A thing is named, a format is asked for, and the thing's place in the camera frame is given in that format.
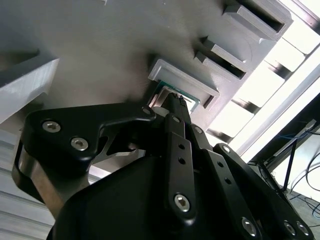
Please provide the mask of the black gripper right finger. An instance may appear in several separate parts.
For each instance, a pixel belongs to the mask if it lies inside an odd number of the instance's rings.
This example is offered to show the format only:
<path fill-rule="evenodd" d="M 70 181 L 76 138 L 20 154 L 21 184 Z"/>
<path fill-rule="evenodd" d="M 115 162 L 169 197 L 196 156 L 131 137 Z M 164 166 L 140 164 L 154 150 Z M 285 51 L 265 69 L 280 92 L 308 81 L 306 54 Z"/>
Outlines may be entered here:
<path fill-rule="evenodd" d="M 313 240 L 310 227 L 294 210 L 283 191 L 264 180 L 224 143 L 212 147 L 201 128 L 191 123 L 186 101 L 178 106 L 186 121 L 196 163 L 203 174 L 204 208 L 222 205 L 216 230 L 219 240 Z"/>

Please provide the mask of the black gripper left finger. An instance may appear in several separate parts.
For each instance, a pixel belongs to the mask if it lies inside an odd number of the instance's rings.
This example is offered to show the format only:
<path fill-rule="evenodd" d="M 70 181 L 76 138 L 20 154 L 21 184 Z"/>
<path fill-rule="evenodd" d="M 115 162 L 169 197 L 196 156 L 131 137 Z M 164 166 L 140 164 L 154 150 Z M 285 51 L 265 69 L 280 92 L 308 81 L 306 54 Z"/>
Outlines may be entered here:
<path fill-rule="evenodd" d="M 17 186 L 55 220 L 81 190 L 144 157 L 164 163 L 164 204 L 179 222 L 195 222 L 193 149 L 179 97 L 158 109 L 112 103 L 40 110 L 25 119 L 14 167 Z"/>

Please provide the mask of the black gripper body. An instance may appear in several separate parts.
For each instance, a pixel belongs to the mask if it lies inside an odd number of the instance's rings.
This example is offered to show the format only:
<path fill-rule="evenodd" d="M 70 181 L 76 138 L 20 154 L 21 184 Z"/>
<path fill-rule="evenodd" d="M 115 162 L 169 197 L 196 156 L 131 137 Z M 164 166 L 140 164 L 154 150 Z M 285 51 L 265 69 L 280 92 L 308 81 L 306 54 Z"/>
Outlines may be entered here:
<path fill-rule="evenodd" d="M 143 157 L 72 196 L 61 209 L 51 240 L 257 240 L 253 219 L 231 219 L 217 185 L 194 171 L 196 217 L 179 222 L 165 206 L 165 164 Z"/>

